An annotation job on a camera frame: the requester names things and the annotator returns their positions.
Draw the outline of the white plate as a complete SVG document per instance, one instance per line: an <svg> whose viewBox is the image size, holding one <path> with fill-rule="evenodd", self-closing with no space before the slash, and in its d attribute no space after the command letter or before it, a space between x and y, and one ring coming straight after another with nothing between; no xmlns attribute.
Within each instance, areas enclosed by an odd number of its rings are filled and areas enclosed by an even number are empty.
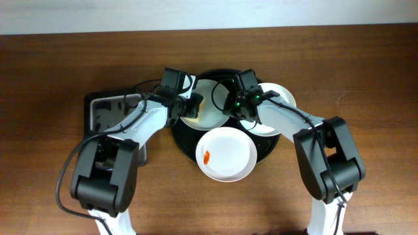
<svg viewBox="0 0 418 235"><path fill-rule="evenodd" d="M297 106L295 98L285 87L273 83L261 83L260 86L262 87L264 92L275 91L276 93L279 93L280 96L283 97L285 101L288 102L290 105L294 107ZM242 120L240 121L240 124L243 126L243 128L245 128L245 130L249 131L251 134L254 134L256 136L270 137L276 136L280 133L272 127L258 124L255 121L249 122Z"/></svg>
<svg viewBox="0 0 418 235"><path fill-rule="evenodd" d="M243 131L218 127L198 141L195 158L209 178L230 183L242 180L252 172L257 162L257 149Z"/></svg>

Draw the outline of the pale blue plate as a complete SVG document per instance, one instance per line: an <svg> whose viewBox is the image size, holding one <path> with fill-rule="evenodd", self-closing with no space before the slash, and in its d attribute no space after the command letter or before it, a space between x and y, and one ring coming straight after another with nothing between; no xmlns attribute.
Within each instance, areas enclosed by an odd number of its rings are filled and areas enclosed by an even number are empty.
<svg viewBox="0 0 418 235"><path fill-rule="evenodd" d="M214 98L215 104L220 108L223 109L225 99L229 94L228 89L219 84L214 94L212 95L212 90L214 86L217 84L214 80L198 80L197 86L193 90L193 93L198 93L206 98L202 113L199 117L199 122L193 123L188 121L186 118L181 117L181 120L189 127L199 130L199 131L209 131L211 129L215 129L217 127L222 126L228 120L226 115L222 114L221 110L218 110L212 102L212 98Z"/></svg>

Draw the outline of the white plate front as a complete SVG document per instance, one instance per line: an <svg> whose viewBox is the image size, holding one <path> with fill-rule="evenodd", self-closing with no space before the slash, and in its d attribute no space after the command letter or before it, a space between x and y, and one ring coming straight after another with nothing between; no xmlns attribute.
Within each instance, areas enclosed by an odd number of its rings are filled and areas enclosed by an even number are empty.
<svg viewBox="0 0 418 235"><path fill-rule="evenodd" d="M257 149L243 131L218 127L198 141L195 158L209 178L230 183L242 180L252 172L257 162Z"/></svg>

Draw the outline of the green yellow sponge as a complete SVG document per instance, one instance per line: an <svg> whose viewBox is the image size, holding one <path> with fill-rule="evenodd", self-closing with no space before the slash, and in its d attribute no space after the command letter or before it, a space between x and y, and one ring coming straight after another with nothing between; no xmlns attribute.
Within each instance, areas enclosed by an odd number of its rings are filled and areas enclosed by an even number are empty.
<svg viewBox="0 0 418 235"><path fill-rule="evenodd" d="M185 118L193 123L199 122L206 98L198 93L192 93L187 106Z"/></svg>

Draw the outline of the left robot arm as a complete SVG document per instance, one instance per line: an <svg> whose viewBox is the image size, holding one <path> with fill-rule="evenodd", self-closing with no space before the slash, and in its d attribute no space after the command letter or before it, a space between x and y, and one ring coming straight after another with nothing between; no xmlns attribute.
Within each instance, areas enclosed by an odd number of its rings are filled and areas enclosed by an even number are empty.
<svg viewBox="0 0 418 235"><path fill-rule="evenodd" d="M93 132L74 152L78 160L71 196L87 210L101 234L134 234L128 207L137 185L139 160L148 139L172 119L196 118L203 96L196 93L164 97L128 94L104 98L109 103Z"/></svg>

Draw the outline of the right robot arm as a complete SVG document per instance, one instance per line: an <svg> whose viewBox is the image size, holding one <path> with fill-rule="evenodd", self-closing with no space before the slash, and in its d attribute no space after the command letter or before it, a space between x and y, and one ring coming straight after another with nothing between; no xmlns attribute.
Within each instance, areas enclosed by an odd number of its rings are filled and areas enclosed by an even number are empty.
<svg viewBox="0 0 418 235"><path fill-rule="evenodd" d="M294 143L312 215L307 234L342 234L347 203L365 177L365 166L344 119L313 116L275 91L236 91L223 113L277 130Z"/></svg>

